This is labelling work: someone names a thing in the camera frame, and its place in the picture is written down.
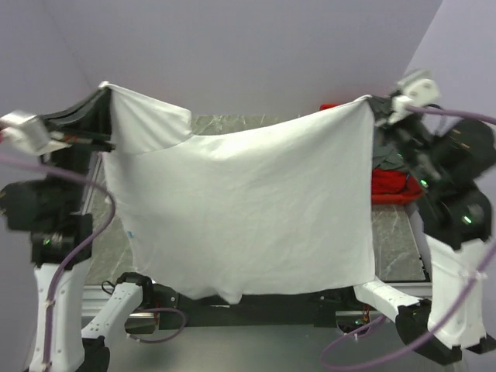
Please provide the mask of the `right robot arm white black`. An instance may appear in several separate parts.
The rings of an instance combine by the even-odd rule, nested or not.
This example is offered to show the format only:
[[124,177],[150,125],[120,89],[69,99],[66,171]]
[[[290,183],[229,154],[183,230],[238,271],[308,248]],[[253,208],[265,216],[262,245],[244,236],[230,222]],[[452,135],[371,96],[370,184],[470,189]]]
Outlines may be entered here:
[[[352,282],[340,290],[344,306],[363,303],[395,323],[405,352],[446,366],[469,350],[494,350],[481,305],[485,269],[495,255],[488,245],[493,209],[476,180],[495,165],[495,120],[436,105],[414,106],[402,97],[376,108],[383,139],[392,143],[422,189],[418,213],[431,257],[432,296],[404,294],[380,280]],[[455,119],[443,134],[422,123],[426,114]]]

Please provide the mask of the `white t shirt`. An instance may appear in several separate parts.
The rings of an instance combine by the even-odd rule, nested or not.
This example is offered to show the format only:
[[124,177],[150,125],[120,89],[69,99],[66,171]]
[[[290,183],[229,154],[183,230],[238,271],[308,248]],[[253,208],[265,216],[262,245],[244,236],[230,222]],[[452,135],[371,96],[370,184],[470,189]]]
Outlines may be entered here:
[[191,113],[111,85],[105,181],[135,270],[193,299],[372,281],[374,116],[365,98],[200,136]]

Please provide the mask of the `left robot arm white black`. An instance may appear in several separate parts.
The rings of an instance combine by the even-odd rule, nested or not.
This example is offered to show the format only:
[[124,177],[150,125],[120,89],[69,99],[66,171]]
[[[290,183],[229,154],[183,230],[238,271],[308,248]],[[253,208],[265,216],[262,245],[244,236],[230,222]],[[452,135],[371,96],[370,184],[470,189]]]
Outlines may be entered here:
[[1,119],[1,141],[37,157],[33,169],[45,175],[7,184],[1,192],[7,228],[30,237],[38,291],[31,371],[107,370],[128,317],[155,301],[150,278],[125,273],[94,323],[81,325],[84,280],[100,233],[84,210],[84,197],[98,188],[88,175],[92,157],[114,148],[111,98],[111,89],[102,86],[61,112],[14,111]]

